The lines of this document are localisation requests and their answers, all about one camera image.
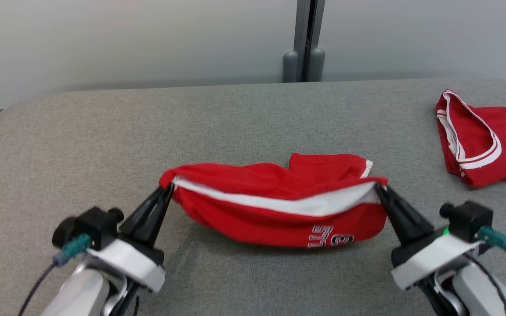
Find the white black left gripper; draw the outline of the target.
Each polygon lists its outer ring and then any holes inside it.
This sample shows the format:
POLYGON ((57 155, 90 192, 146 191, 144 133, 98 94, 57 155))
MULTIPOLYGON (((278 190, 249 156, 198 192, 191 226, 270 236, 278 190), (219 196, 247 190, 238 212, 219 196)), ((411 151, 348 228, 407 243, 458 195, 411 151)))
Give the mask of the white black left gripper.
POLYGON ((147 246, 126 238, 114 238, 100 250, 88 248, 88 254, 139 286, 158 293, 165 282, 165 255, 154 246, 173 192, 172 187, 158 187, 119 227, 123 236, 141 240, 147 246))

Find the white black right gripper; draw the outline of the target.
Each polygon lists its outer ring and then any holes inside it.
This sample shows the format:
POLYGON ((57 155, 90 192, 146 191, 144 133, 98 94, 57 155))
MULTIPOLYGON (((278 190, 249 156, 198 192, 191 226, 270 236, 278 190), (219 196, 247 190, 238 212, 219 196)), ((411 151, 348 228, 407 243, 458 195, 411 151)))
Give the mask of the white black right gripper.
MULTIPOLYGON (((376 185, 375 191, 401 245, 420 240, 434 231, 434 226, 407 200, 389 186, 376 185)), ((394 282, 401 290, 409 290, 429 275, 439 278, 454 272, 455 280, 469 270, 478 270, 467 258, 476 258, 481 241, 468 243, 453 234, 439 236, 420 250, 397 247, 392 250, 391 271, 394 282)))

